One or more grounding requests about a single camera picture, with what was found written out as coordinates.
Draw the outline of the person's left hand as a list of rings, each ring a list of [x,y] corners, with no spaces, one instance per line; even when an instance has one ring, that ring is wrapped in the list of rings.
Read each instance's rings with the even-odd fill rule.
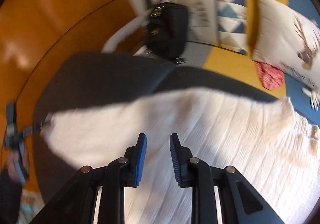
[[[10,151],[8,152],[6,161],[9,176],[16,183],[21,183],[18,170],[15,166],[15,163],[19,160],[19,158],[20,155],[17,151]],[[29,154],[27,151],[24,151],[22,156],[22,165],[27,171],[29,171]]]

